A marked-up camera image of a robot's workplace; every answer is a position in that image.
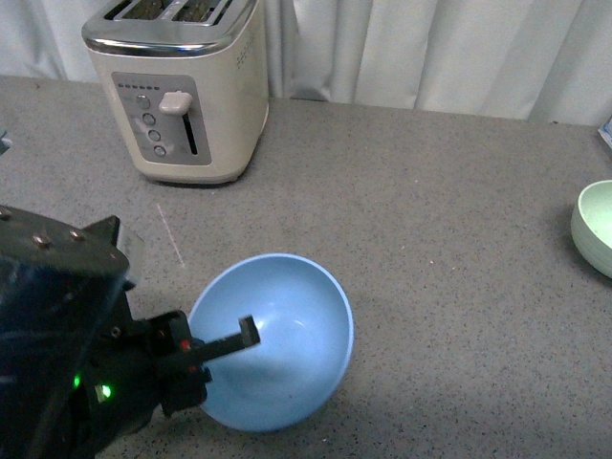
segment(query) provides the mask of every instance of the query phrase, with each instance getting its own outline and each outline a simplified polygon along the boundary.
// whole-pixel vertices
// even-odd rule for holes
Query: blue bowl
[[[269,431],[295,424],[338,387],[353,349],[353,316],[325,269],[301,256],[271,253],[219,275],[189,315],[203,341],[236,333],[252,315],[261,343],[210,361],[202,409],[224,426]]]

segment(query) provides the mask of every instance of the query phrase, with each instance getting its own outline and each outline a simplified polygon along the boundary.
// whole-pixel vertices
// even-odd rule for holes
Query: toaster lever
[[[182,91],[168,92],[164,94],[164,98],[160,102],[160,111],[167,115],[176,115],[181,117],[189,109],[189,105],[193,101],[190,93]]]

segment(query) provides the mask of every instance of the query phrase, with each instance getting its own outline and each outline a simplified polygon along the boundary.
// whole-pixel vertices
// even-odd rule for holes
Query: speckled countertop
[[[274,99],[238,182],[164,186],[98,85],[0,77],[0,94],[0,202],[117,214],[147,246],[136,317],[188,312],[268,251],[325,266],[353,307],[351,365],[308,420],[246,434],[157,413],[100,459],[612,457],[612,280],[570,235],[580,190],[612,177],[595,128]]]

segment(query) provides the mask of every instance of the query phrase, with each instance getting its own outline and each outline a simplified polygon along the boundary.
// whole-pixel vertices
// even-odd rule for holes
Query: white toaster
[[[268,116],[259,0],[115,0],[82,37],[136,168],[215,184],[245,170]]]

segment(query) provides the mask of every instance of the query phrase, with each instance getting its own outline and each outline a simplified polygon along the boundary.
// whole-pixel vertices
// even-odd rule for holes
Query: light green bowl
[[[582,191],[572,214],[572,237],[586,261],[612,277],[612,180]]]

